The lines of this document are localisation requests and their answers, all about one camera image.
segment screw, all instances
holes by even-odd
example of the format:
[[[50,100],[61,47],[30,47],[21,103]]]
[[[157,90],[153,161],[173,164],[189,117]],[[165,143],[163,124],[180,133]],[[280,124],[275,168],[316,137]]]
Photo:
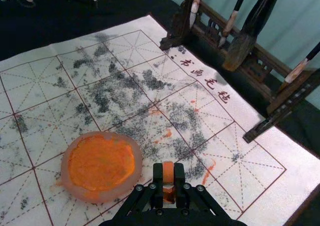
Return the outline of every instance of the screw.
[[[156,185],[155,185],[154,183],[152,183],[152,184],[149,185],[149,187],[150,187],[151,189],[155,189],[155,188],[156,188]]]
[[[198,185],[197,186],[197,190],[202,192],[202,191],[204,191],[204,187],[202,185]]]
[[[137,185],[137,186],[136,186],[136,190],[137,190],[137,191],[141,191],[142,189],[143,189],[143,187],[142,187],[141,185]]]
[[[184,189],[189,189],[189,188],[190,188],[190,185],[187,184],[187,183],[185,183],[185,184],[184,184]]]
[[[184,216],[188,216],[189,215],[189,210],[184,208],[184,209],[181,210],[181,213]]]
[[[163,212],[161,209],[157,209],[157,210],[155,211],[155,213],[156,213],[157,215],[161,216],[164,212]]]

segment orange ink pad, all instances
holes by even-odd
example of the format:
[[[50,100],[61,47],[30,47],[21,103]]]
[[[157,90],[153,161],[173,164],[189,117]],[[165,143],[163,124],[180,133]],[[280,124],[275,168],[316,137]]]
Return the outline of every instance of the orange ink pad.
[[[142,154],[133,139],[112,132],[90,132],[65,151],[61,180],[74,197],[103,203],[130,190],[141,170]]]

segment light blue wall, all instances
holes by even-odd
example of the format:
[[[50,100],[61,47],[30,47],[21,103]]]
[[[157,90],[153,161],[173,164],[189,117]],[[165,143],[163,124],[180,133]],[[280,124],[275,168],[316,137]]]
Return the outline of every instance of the light blue wall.
[[[180,4],[183,0],[173,0]],[[229,18],[237,0],[203,0]],[[236,26],[241,29],[257,0],[244,0]],[[294,68],[320,41],[320,0],[278,0],[257,42],[289,67]],[[320,67],[317,55],[309,67]],[[320,87],[307,100],[320,109]]]

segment calligraphy brush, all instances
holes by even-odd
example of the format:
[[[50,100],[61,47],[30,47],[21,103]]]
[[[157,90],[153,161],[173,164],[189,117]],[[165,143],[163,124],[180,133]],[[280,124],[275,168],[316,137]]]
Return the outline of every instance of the calligraphy brush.
[[[200,1],[201,0],[193,0],[192,6],[191,6],[191,12],[190,12],[190,21],[189,21],[190,29],[195,23]]]
[[[277,0],[258,0],[246,18],[240,34],[229,46],[223,67],[235,71],[255,46],[257,36],[267,23]]]
[[[311,61],[316,54],[320,51],[320,42],[312,49],[311,52],[304,58],[284,79],[284,82],[279,87],[278,92],[282,91],[287,87],[291,82],[297,78],[301,72],[306,68],[309,61]]]
[[[240,7],[241,7],[241,5],[242,5],[243,2],[244,2],[244,0],[237,0],[237,2],[236,2],[236,4],[235,4],[235,7],[234,7],[234,10],[233,10],[233,12],[231,13],[228,22],[226,23],[225,28],[223,29],[222,36],[221,36],[221,39],[220,39],[220,41],[219,41],[219,46],[218,46],[218,48],[221,48],[221,47],[226,43],[226,39],[227,39],[227,37],[229,36],[230,31],[231,31],[232,27],[233,27],[234,24],[235,24],[235,21],[236,21],[238,12],[239,12]]]

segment black table surface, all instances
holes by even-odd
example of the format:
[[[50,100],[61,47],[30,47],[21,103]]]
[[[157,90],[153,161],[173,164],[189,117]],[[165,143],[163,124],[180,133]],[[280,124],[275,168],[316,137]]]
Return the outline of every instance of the black table surface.
[[[171,0],[101,0],[93,3],[72,0],[34,0],[32,9],[23,8],[16,0],[0,2],[0,61],[16,54],[52,43],[117,26],[152,13],[169,28],[179,6]],[[212,65],[262,115],[266,101],[237,73],[221,68],[222,60],[202,42],[194,39],[187,47],[208,65]],[[279,124],[279,129],[320,155],[320,110],[307,101]],[[320,225],[320,196],[315,197],[293,225]]]

